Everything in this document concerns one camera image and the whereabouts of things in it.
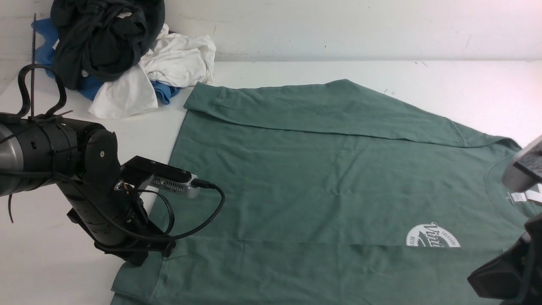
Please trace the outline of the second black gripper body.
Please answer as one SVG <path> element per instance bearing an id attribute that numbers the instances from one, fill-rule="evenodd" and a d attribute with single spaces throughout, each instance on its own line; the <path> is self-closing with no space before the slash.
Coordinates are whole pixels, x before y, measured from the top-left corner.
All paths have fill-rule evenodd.
<path id="1" fill-rule="evenodd" d="M 513 247 L 472 272 L 467 280 L 483 299 L 502 302 L 534 302 L 529 296 L 534 270 L 534 251 L 530 243 L 517 241 Z"/>

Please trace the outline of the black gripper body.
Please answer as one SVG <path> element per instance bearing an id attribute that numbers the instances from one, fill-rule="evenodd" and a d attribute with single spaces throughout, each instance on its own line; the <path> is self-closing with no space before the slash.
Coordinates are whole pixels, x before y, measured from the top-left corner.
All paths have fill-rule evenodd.
<path id="1" fill-rule="evenodd" d="M 124 182 L 120 167 L 57 177 L 58 187 L 72 205 L 68 217 L 92 237 L 97 249 L 135 266 L 141 266 L 149 252 L 171 255 L 176 246 L 170 236 L 174 216 L 165 230 L 155 225 L 140 197 L 145 189 Z"/>

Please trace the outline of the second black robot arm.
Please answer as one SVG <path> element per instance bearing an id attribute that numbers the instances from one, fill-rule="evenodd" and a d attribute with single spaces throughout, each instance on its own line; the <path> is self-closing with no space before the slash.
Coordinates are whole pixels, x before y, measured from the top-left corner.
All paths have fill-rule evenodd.
<path id="1" fill-rule="evenodd" d="M 502 305 L 542 303 L 542 216 L 529 219 L 525 230 L 513 247 L 467 278 L 479 297 Z"/>

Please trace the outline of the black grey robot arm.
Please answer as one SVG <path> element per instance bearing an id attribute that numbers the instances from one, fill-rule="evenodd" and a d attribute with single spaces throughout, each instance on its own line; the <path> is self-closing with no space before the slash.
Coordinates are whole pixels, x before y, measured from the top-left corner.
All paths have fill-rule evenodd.
<path id="1" fill-rule="evenodd" d="M 149 219 L 140 193 L 173 169 L 134 156 L 118 159 L 115 133 L 62 118 L 1 116 L 1 195 L 56 185 L 71 204 L 68 218 L 97 249 L 141 266 L 149 252 L 167 258 L 176 243 Z"/>

